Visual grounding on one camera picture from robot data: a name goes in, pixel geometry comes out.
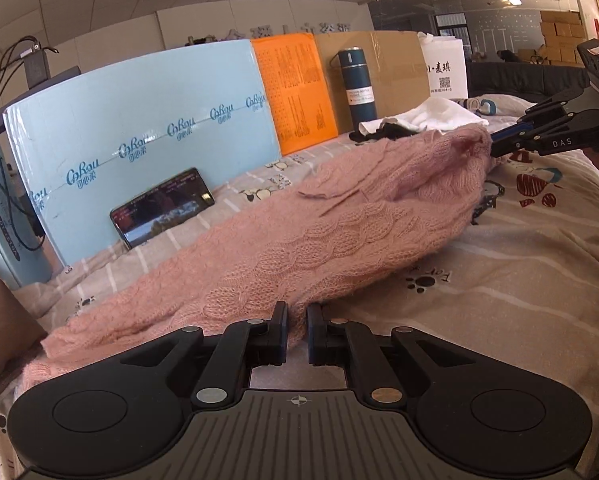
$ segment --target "black sofa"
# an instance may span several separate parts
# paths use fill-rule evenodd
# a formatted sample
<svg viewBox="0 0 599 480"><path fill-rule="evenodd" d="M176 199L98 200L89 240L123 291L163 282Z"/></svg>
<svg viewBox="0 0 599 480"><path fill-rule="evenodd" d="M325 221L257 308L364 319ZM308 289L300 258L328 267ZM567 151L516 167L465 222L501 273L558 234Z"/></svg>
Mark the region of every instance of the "black sofa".
<svg viewBox="0 0 599 480"><path fill-rule="evenodd" d="M531 63L467 62L468 96L508 94L538 103L591 84L584 68Z"/></svg>

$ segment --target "bottle label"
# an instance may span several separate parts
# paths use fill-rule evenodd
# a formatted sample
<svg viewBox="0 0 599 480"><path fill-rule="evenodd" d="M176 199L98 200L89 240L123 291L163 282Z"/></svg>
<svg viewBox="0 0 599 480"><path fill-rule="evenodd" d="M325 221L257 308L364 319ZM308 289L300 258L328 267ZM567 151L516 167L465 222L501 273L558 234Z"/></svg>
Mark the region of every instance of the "bottle label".
<svg viewBox="0 0 599 480"><path fill-rule="evenodd" d="M372 86L366 86L364 88L355 88L353 90L346 90L348 96L348 104L353 105L365 105L366 103L374 103L375 96L373 94Z"/></svg>

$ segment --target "blue package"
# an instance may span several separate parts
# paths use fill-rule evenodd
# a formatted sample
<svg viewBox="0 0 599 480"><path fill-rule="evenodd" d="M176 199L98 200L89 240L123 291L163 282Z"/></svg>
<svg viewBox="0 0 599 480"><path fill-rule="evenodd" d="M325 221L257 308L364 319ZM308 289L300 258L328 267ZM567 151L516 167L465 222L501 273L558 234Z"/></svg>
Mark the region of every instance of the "blue package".
<svg viewBox="0 0 599 480"><path fill-rule="evenodd" d="M6 168L6 162L0 151L2 164ZM0 184L7 186L10 196L20 207L15 189L9 178L8 172L4 171L4 180L0 169ZM29 251L24 247L18 237L30 248L36 248L39 240L35 237L30 222L26 216L12 205L12 221L8 209L8 198L0 188L0 278L10 290L30 283L45 283L52 274L51 265L42 249Z"/></svg>
<svg viewBox="0 0 599 480"><path fill-rule="evenodd" d="M119 240L112 209L189 168L209 189L281 156L250 41L109 65L4 113L10 145L61 262Z"/></svg>

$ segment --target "orange envelope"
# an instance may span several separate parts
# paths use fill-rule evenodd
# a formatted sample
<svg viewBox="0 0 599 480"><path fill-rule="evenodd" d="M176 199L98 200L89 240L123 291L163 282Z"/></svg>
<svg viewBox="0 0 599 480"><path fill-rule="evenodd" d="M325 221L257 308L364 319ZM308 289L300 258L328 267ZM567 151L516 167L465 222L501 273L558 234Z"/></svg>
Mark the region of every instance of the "orange envelope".
<svg viewBox="0 0 599 480"><path fill-rule="evenodd" d="M312 34L252 40L282 155L338 135Z"/></svg>

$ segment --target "bedsheet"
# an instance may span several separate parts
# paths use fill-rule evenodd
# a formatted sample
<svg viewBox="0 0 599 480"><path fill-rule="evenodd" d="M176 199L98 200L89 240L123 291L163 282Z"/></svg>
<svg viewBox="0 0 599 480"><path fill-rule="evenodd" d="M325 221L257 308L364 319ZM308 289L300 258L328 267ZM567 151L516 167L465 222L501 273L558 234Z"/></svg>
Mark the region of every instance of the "bedsheet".
<svg viewBox="0 0 599 480"><path fill-rule="evenodd" d="M515 122L490 119L490 131ZM215 189L215 206L185 224L129 252L116 244L17 296L46 330L64 325L213 225L355 149L340 136L243 174ZM588 475L599 444L599 172L580 152L514 153L489 175L476 215L476 225L444 250L327 308L375 333L410 324L567 384L593 414L593 436L578 468ZM0 480L21 472L6 426L18 384L0 396ZM284 367L257 368L251 381L270 388L343 385L341 370L307 364L305 344L289 352Z"/></svg>

